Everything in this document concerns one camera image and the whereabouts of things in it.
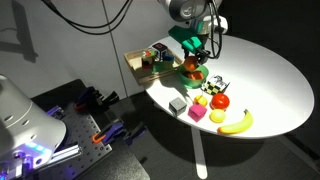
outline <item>pink cube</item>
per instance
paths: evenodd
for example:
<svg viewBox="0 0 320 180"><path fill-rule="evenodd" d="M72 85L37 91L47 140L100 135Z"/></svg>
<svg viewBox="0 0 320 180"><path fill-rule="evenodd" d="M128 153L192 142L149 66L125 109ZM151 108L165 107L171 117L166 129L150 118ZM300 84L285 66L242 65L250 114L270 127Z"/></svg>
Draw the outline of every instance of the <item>pink cube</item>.
<svg viewBox="0 0 320 180"><path fill-rule="evenodd" d="M189 108L188 115L196 122L198 122L206 114L207 108L194 104Z"/></svg>

